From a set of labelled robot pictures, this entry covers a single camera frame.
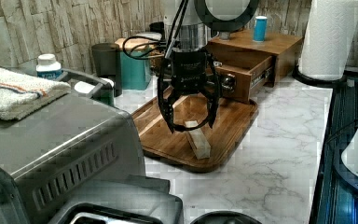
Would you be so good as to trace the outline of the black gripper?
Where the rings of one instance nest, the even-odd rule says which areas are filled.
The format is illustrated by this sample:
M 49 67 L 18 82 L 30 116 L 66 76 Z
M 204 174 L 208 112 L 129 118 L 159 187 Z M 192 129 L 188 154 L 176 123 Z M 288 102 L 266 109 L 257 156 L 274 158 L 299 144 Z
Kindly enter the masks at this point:
M 168 59 L 162 60 L 158 74 L 158 107 L 171 133 L 186 130 L 185 126 L 173 122 L 173 104 L 181 96 L 190 94 L 201 93 L 207 99 L 208 114 L 197 128 L 205 124 L 213 127 L 221 97 L 221 84 L 213 65 L 213 56 L 207 54 L 205 50 L 174 52 L 171 81 L 173 89 L 169 97 L 165 99 L 164 74 L 169 62 Z

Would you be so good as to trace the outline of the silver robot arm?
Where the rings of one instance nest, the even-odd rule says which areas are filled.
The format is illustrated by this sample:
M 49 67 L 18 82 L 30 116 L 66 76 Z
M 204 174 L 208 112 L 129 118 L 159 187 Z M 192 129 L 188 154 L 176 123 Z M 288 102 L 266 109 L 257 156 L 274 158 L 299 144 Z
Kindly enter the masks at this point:
M 171 132 L 185 132 L 186 126 L 174 122 L 173 105 L 183 96 L 200 93 L 207 99 L 207 116 L 200 124 L 212 126 L 221 84 L 213 56 L 206 49 L 199 0 L 166 0 L 164 25 L 169 33 L 158 74 L 160 114 Z

